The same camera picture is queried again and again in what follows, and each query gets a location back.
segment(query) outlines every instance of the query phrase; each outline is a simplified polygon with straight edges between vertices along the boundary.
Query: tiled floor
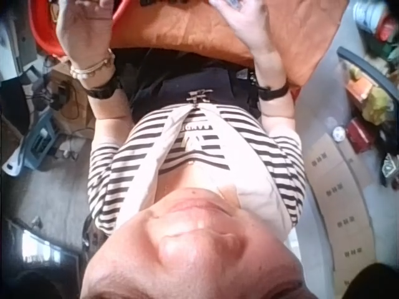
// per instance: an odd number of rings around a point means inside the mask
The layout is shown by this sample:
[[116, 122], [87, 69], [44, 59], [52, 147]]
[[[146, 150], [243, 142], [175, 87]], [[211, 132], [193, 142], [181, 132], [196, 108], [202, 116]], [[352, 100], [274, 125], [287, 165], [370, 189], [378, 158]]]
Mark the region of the tiled floor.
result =
[[[353, 21], [351, 0], [328, 52], [320, 62], [297, 101], [297, 130], [302, 138], [304, 154], [324, 133], [345, 124], [350, 110], [340, 73], [336, 50], [343, 46], [364, 56], [362, 41]], [[363, 190], [375, 236], [379, 262], [398, 267], [398, 194], [378, 184], [379, 162], [373, 151], [362, 154], [373, 175], [374, 183]], [[300, 255], [308, 287], [318, 298], [334, 297], [333, 261], [324, 225], [311, 190], [297, 226]]]
[[[297, 102], [297, 129], [305, 154], [325, 132], [330, 133], [337, 124], [346, 123], [350, 116], [336, 50], [341, 45], [363, 55], [362, 42], [352, 19], [353, 2], [351, 0], [330, 49], [302, 89]], [[54, 163], [51, 171], [26, 171], [18, 180], [3, 181], [3, 188], [11, 183], [14, 186], [7, 195], [9, 212], [26, 223], [40, 216], [45, 236], [79, 249], [81, 229], [88, 213], [86, 174], [89, 151], [87, 143], [76, 162]], [[364, 189], [363, 193], [375, 233], [377, 260], [398, 265], [398, 195], [378, 185], [375, 153], [365, 153], [362, 158], [375, 175], [375, 184]], [[296, 232], [308, 287], [318, 298], [333, 298], [330, 245], [309, 187]]]

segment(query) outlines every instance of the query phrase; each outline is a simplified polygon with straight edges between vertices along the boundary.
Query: striped shirt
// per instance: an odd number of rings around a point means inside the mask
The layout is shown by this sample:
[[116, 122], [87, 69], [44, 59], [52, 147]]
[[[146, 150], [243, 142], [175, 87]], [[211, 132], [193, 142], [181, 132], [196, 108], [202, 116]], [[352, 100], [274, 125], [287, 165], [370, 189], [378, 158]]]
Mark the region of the striped shirt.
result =
[[[89, 171], [89, 205], [97, 226], [111, 234], [135, 179], [140, 163], [162, 134], [170, 113], [182, 105], [177, 104], [154, 111], [143, 117], [130, 132], [121, 147], [109, 143], [92, 149]], [[242, 108], [214, 105], [220, 116], [232, 126], [251, 146], [270, 173], [281, 196], [292, 226], [297, 224], [304, 200], [304, 164], [298, 135], [268, 136], [261, 125]], [[158, 175], [197, 161], [213, 168], [229, 171], [225, 153], [220, 144], [220, 134], [205, 114], [192, 109], [160, 166]]]

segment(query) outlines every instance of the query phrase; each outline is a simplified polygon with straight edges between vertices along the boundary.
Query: beaded bracelet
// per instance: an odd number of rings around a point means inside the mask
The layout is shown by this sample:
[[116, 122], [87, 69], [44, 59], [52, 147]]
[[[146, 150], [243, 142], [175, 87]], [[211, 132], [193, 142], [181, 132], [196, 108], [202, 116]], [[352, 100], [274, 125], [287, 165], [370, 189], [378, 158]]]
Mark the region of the beaded bracelet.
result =
[[73, 65], [70, 66], [70, 74], [72, 78], [82, 80], [87, 79], [89, 77], [93, 77], [96, 71], [102, 69], [103, 67], [110, 67], [115, 60], [115, 55], [112, 53], [111, 49], [108, 49], [109, 56], [106, 59], [103, 59], [99, 63], [89, 67], [85, 70], [76, 69]]

